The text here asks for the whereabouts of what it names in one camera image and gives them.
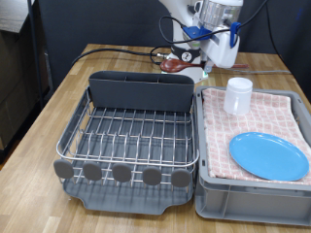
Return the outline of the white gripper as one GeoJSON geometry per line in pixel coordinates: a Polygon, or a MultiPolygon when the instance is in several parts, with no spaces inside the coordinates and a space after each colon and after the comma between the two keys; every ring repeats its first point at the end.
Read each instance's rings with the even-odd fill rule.
{"type": "Polygon", "coordinates": [[[200,43],[200,48],[207,56],[203,71],[210,73],[213,66],[231,68],[235,63],[240,44],[240,37],[230,32],[213,35],[200,43]]]}

